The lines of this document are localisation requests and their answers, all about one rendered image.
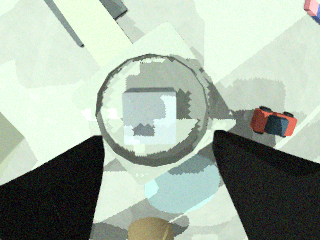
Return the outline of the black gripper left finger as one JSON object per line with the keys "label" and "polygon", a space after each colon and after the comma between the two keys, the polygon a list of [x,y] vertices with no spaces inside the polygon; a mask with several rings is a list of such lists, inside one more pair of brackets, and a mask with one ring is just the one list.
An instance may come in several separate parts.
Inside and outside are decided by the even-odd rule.
{"label": "black gripper left finger", "polygon": [[0,185],[0,240],[89,240],[104,168],[93,135]]}

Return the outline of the tan cylinder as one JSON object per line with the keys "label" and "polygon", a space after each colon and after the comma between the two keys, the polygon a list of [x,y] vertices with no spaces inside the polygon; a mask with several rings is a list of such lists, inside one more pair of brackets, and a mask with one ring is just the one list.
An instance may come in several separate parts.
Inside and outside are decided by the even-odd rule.
{"label": "tan cylinder", "polygon": [[129,225],[128,240],[175,240],[171,224],[160,217],[144,217]]}

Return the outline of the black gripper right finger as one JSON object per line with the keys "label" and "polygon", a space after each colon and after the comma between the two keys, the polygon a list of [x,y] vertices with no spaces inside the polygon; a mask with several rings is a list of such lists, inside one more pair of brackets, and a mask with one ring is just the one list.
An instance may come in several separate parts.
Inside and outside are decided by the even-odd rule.
{"label": "black gripper right finger", "polygon": [[320,163],[224,129],[212,151],[248,240],[320,240]]}

